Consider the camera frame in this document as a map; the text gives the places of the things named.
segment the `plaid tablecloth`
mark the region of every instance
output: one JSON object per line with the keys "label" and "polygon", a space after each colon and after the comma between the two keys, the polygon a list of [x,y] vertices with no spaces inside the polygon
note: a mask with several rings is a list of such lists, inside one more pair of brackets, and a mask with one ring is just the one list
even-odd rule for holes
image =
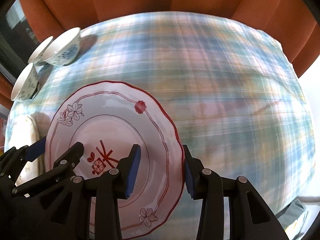
{"label": "plaid tablecloth", "polygon": [[[13,104],[6,150],[17,116],[30,114],[44,136],[71,93],[117,80],[151,93],[194,157],[221,176],[246,176],[273,212],[310,181],[310,114],[292,65],[268,34],[220,17],[157,12],[102,22],[81,37],[74,63],[39,67],[38,95]],[[185,191],[169,220],[142,238],[195,239],[200,211],[201,201]]]}

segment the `white dish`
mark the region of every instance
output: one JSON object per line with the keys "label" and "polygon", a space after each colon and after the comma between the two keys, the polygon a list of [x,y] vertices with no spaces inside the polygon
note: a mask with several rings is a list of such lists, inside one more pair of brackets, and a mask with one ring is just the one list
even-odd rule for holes
{"label": "white dish", "polygon": [[84,156],[75,173],[85,179],[115,167],[133,144],[141,146],[134,191],[128,200],[118,200],[123,239],[146,235],[167,220],[181,197],[184,154],[173,121],[156,99],[123,82],[79,89],[53,117],[46,139],[46,170],[77,141],[84,144]]}
{"label": "white dish", "polygon": [[11,100],[22,102],[31,98],[38,87],[38,74],[33,63],[28,64],[18,76],[12,92]]}
{"label": "white dish", "polygon": [[45,50],[42,58],[51,65],[67,65],[80,49],[80,28],[72,28],[56,38]]}
{"label": "white dish", "polygon": [[44,51],[48,48],[48,46],[52,43],[53,36],[50,36],[49,38],[46,38],[31,54],[28,64],[33,63],[35,66],[41,66],[43,65],[42,55]]}

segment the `bowl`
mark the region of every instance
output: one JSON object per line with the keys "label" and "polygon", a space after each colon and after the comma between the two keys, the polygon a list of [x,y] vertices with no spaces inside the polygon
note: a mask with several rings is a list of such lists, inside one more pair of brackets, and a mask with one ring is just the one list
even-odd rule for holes
{"label": "bowl", "polygon": [[51,65],[67,65],[80,49],[80,28],[72,28],[56,38],[45,50],[42,59]]}
{"label": "bowl", "polygon": [[52,42],[53,42],[53,36],[46,38],[31,54],[28,60],[28,64],[32,62],[34,66],[43,65],[42,55]]}
{"label": "bowl", "polygon": [[38,87],[38,74],[33,63],[29,63],[15,82],[11,100],[22,102],[30,99]]}

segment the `plate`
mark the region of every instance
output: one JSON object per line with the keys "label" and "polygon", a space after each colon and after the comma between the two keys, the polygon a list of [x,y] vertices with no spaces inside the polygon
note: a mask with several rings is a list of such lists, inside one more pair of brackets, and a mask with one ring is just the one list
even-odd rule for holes
{"label": "plate", "polygon": [[84,155],[74,171],[85,179],[116,167],[132,145],[139,144],[134,191],[128,200],[118,200],[122,237],[147,235],[165,223],[182,194],[184,154],[173,121],[155,98],[124,82],[103,81],[80,88],[52,119],[45,146],[46,171],[77,141],[84,144]]}

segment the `bowl rim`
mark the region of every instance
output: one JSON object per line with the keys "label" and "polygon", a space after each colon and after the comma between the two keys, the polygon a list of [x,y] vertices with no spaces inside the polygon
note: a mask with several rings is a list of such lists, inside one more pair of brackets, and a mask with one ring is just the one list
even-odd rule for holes
{"label": "bowl rim", "polygon": [[22,77],[22,73],[28,72],[28,75],[27,75],[27,77],[28,77],[29,74],[30,74],[30,72],[31,72],[31,69],[32,69],[33,67],[34,67],[34,64],[31,62],[31,63],[29,63],[29,64],[21,71],[21,73],[20,73],[20,75],[18,76],[15,84],[13,85],[13,89],[12,89],[12,92],[11,92],[11,101],[14,101],[14,100],[18,97],[18,95],[19,95],[20,92],[21,92],[21,89],[23,88],[23,86],[25,85],[25,83],[26,83],[26,81],[27,81],[27,78],[26,78],[26,80],[25,80],[25,81],[23,82],[23,84],[21,85],[20,90],[16,93],[15,97],[13,98],[13,95],[14,95],[13,92],[14,92],[14,90],[17,89],[17,87],[18,87],[18,80],[19,80],[20,77]]}
{"label": "bowl rim", "polygon": [[[36,47],[36,49],[33,51],[33,53],[31,54],[31,56],[29,57],[29,59],[28,59],[28,64],[31,63],[32,61],[34,61],[37,57],[39,57],[39,55],[47,49],[48,45],[50,44],[50,42],[51,42],[52,40],[53,40],[53,36],[50,36],[50,37],[46,38],[44,41],[42,41],[42,42],[40,43],[40,45],[39,45],[38,47]],[[40,46],[43,46],[44,44],[45,44],[44,48],[43,48],[40,52],[38,52],[38,53],[36,54],[37,49],[38,49]]]}
{"label": "bowl rim", "polygon": [[43,56],[44,56],[44,54],[46,53],[46,51],[48,51],[48,50],[50,49],[50,47],[51,47],[55,42],[60,41],[60,39],[61,39],[62,36],[64,36],[66,33],[69,33],[69,32],[75,31],[75,30],[77,30],[77,32],[76,32],[75,35],[68,41],[68,43],[66,43],[61,49],[59,49],[57,52],[55,52],[55,53],[54,53],[53,55],[51,55],[50,57],[47,57],[47,58],[43,57],[42,60],[43,60],[43,61],[49,60],[50,58],[56,56],[58,53],[60,53],[62,50],[64,50],[64,49],[66,48],[66,46],[68,46],[69,43],[70,43],[77,35],[79,35],[80,30],[81,30],[80,27],[72,28],[72,29],[70,29],[70,30],[65,31],[65,32],[62,33],[61,35],[59,35],[59,36],[47,47],[47,49],[46,49],[46,50],[44,51],[44,53],[43,53]]}

